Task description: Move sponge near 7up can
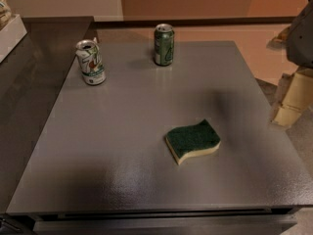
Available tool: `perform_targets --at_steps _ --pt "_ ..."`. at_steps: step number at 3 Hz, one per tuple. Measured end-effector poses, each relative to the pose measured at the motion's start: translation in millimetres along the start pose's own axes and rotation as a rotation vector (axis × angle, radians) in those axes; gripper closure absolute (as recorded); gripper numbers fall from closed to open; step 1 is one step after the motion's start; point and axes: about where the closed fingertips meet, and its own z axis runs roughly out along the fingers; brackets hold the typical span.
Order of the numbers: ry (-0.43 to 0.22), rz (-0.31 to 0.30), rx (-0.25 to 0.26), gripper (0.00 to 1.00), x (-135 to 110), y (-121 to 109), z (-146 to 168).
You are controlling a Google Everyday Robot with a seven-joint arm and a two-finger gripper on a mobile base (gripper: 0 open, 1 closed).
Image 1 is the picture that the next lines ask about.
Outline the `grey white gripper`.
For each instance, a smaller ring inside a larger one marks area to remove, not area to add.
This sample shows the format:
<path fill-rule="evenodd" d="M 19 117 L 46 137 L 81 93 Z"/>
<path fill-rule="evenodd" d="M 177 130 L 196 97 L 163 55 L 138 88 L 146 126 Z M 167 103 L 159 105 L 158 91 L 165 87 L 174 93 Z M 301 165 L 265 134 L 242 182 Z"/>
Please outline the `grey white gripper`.
<path fill-rule="evenodd" d="M 286 47 L 288 60 L 301 67 L 284 73 L 276 90 L 271 122 L 282 127 L 292 126 L 313 104 L 313 0 L 292 21 Z"/>

